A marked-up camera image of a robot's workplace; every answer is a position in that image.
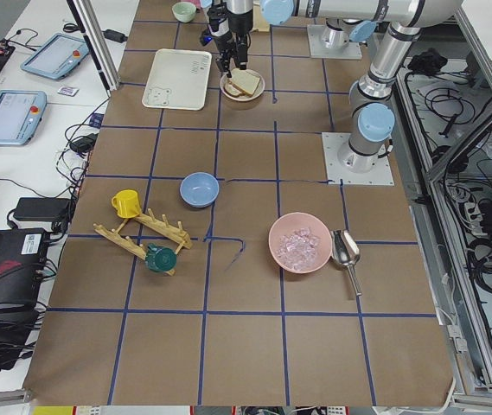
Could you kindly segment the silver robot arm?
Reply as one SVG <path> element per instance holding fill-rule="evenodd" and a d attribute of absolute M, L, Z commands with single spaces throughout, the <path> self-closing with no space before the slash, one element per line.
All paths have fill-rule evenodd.
<path fill-rule="evenodd" d="M 456 13 L 460 1 L 262 1 L 267 22 L 281 24 L 292 16 L 387 22 L 377 53 L 366 74 L 349 92 L 353 130 L 338 150 L 339 162 L 355 173 L 370 171 L 380 147 L 392 133 L 395 116 L 387 106 L 395 76 L 422 28 Z"/>
<path fill-rule="evenodd" d="M 207 27 L 201 32 L 200 44 L 214 42 L 219 54 L 215 63 L 229 79 L 233 77 L 231 61 L 239 70 L 247 67 L 253 6 L 251 0 L 201 1 Z"/>

